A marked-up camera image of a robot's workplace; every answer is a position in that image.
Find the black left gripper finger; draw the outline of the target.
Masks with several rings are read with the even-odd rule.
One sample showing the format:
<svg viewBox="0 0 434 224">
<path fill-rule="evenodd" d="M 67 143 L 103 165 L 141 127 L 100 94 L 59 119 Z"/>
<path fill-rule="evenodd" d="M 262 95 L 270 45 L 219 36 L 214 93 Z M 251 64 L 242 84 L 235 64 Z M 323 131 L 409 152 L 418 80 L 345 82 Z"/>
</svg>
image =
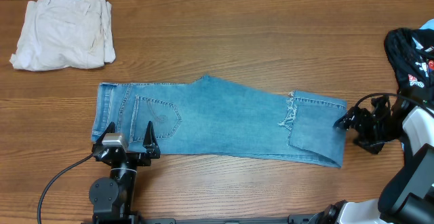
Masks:
<svg viewBox="0 0 434 224">
<path fill-rule="evenodd" d="M 93 144 L 92 149 L 95 149 L 96 147 L 102 146 L 102 141 L 107 133 L 115 133 L 115 123 L 111 122 L 106 130 L 98 137 L 96 142 Z"/>
<path fill-rule="evenodd" d="M 146 127 L 146 132 L 143 139 L 143 147 L 146 149 L 158 148 L 157 139 L 155 137 L 155 131 L 152 121 L 149 121 Z"/>
</svg>

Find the blue denim jeans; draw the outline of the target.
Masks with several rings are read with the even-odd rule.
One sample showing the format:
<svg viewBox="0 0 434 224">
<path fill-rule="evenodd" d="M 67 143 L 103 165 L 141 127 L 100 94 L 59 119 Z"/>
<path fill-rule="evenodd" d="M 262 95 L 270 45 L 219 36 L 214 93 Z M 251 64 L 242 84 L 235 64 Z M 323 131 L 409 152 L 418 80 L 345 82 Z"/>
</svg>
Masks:
<svg viewBox="0 0 434 224">
<path fill-rule="evenodd" d="M 291 91 L 271 94 L 217 77 L 193 83 L 101 83 L 92 139 L 110 123 L 130 151 L 148 124 L 164 154 L 214 154 L 339 168 L 345 133 L 334 123 L 344 100 Z"/>
</svg>

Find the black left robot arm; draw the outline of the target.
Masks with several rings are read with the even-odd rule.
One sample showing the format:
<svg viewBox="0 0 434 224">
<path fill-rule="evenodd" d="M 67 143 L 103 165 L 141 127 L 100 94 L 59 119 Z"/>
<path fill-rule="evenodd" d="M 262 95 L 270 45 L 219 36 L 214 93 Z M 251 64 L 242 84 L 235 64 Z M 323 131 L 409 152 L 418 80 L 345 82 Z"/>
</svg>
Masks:
<svg viewBox="0 0 434 224">
<path fill-rule="evenodd" d="M 128 151 L 129 143 L 115 132 L 111 122 L 92 147 L 92 157 L 111 167 L 110 176 L 96 180 L 89 190 L 93 205 L 93 223 L 144 223 L 138 211 L 132 210 L 137 168 L 151 165 L 161 152 L 153 123 L 149 122 L 142 141 L 143 152 Z"/>
</svg>

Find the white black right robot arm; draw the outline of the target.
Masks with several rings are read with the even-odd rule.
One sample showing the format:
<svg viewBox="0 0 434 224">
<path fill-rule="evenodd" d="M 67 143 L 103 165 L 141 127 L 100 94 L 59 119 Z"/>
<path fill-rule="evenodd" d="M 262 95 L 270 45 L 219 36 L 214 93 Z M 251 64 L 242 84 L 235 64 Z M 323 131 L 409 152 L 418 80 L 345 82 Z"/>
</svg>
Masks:
<svg viewBox="0 0 434 224">
<path fill-rule="evenodd" d="M 373 111 L 358 105 L 335 122 L 354 129 L 355 144 L 377 154 L 398 139 L 403 143 L 403 168 L 387 183 L 379 198 L 364 202 L 346 200 L 303 219 L 303 223 L 381 224 L 433 222 L 433 105 L 419 92 L 401 91 L 394 104 L 389 94 L 368 96 Z"/>
</svg>

